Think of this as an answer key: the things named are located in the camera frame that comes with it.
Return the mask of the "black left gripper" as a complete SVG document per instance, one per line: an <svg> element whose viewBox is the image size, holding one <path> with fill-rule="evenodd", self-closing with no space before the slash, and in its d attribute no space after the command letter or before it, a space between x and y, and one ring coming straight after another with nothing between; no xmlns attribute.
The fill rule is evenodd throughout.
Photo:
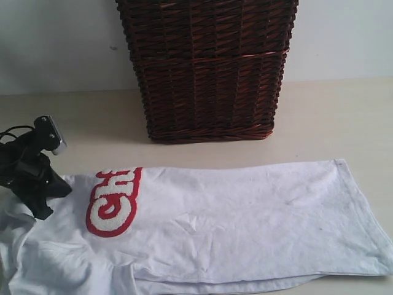
<svg viewBox="0 0 393 295"><path fill-rule="evenodd" d="M53 213L46 198L41 197L45 191L52 198L63 198L72 192L72 187L50 168L36 132L1 143L1 186L10 189L40 220Z"/></svg>

